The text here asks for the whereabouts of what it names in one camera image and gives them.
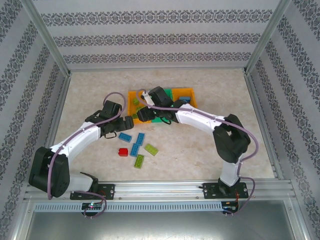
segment marble floor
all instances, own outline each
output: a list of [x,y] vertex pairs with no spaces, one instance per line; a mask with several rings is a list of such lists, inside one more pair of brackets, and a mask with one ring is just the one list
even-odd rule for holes
[[[78,129],[85,118],[102,109],[110,92],[140,88],[152,89],[191,87],[198,108],[220,116],[234,114],[259,141],[259,152],[243,164],[242,176],[274,178],[271,164],[251,103],[241,69],[164,69],[76,72],[72,74],[55,143]],[[123,105],[119,96],[110,100]],[[150,143],[159,152],[152,156],[142,147],[145,156],[141,169],[134,168],[135,157],[118,156],[118,148],[131,149],[138,133],[145,133],[144,144]],[[185,124],[136,124],[125,133],[131,143],[120,139],[100,138],[89,145],[72,162],[70,171],[94,175],[101,181],[207,180],[218,179],[223,161],[217,154],[212,136]],[[252,153],[250,144],[248,153]]]

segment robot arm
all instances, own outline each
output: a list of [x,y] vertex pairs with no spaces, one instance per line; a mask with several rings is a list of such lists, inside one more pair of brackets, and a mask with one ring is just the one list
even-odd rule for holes
[[141,97],[152,106],[182,110],[170,111],[144,107],[137,113],[140,121],[153,120],[155,117],[166,118],[169,121],[166,123],[188,124],[211,136],[213,135],[217,152],[224,160],[219,179],[221,185],[227,189],[239,182],[238,167],[242,155],[247,151],[251,142],[250,138],[245,132],[215,120],[220,119],[243,127],[235,115],[217,116],[198,110],[182,100],[173,102],[159,86],[149,91],[149,93],[143,93]]
[[117,117],[110,122],[98,124],[116,116],[121,109],[122,106],[120,104],[106,100],[103,109],[96,111],[94,114],[87,117],[85,122],[75,132],[81,131],[81,133],[74,136],[67,144],[65,144],[65,142],[75,133],[50,148],[40,147],[34,155],[29,184],[47,192],[49,164],[54,154],[62,146],[63,148],[55,158],[52,168],[52,196],[58,198],[65,192],[72,191],[89,191],[96,193],[98,189],[98,179],[83,172],[80,174],[70,174],[69,166],[81,151],[102,136],[109,133],[114,133],[116,135],[116,132],[129,130],[134,127],[131,116],[126,116],[125,118]]

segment mounting plate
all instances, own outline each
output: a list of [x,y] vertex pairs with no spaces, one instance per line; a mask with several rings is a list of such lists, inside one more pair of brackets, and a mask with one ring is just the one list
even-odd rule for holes
[[232,192],[228,196],[224,196],[219,190],[219,183],[205,182],[202,184],[204,199],[235,199],[236,192],[239,199],[247,199],[249,197],[247,185],[244,182],[238,182],[232,187]]
[[[114,184],[99,184],[97,194],[103,195],[106,200],[113,200],[115,195]],[[74,192],[70,194],[70,200],[101,200],[100,197],[91,194]]]

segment wall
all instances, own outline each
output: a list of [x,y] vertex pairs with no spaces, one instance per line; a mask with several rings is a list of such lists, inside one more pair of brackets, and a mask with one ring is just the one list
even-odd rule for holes
[[320,0],[293,0],[251,73],[282,172],[320,239]]
[[18,0],[0,1],[0,240],[14,225],[64,76]]
[[279,0],[35,0],[71,70],[244,67]]

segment black plastic bracket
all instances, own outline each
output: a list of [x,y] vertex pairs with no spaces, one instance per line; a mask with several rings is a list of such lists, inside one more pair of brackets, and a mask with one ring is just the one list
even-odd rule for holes
[[234,214],[239,210],[238,201],[222,201],[221,206],[222,209],[225,210],[222,211],[223,214]]
[[[115,195],[114,184],[98,184],[97,194],[104,196],[106,200],[113,200]],[[91,194],[74,192],[70,194],[70,200],[101,200],[100,197]]]
[[218,182],[205,182],[202,184],[204,199],[235,199],[236,193],[239,199],[247,199],[249,197],[247,185],[244,182],[238,182],[230,187],[229,193],[226,195],[220,191],[221,184]]

